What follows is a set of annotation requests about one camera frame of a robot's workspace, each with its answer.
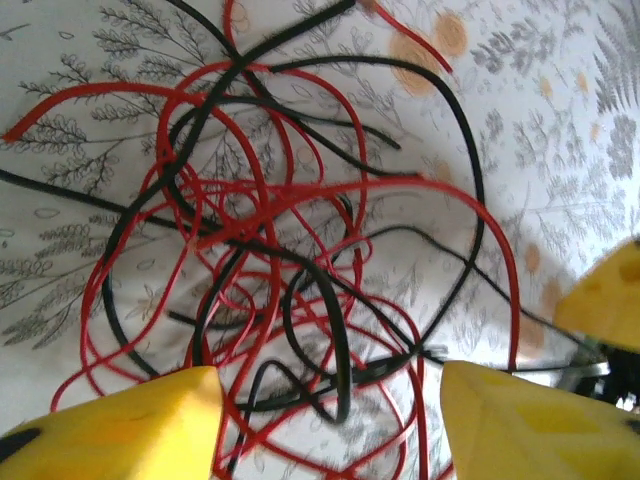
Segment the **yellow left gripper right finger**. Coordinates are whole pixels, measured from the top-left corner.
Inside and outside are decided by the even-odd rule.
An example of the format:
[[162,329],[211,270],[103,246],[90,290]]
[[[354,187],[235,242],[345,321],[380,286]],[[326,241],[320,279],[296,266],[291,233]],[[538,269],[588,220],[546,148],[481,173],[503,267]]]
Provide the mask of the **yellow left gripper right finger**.
[[636,479],[639,418],[485,366],[449,361],[442,415],[460,479]]

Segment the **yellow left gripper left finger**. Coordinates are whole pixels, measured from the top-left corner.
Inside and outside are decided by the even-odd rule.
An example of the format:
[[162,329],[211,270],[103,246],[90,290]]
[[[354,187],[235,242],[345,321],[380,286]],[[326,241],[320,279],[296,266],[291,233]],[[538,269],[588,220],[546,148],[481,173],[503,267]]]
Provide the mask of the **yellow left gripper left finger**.
[[207,479],[223,413],[213,367],[52,412],[1,438],[4,479]]

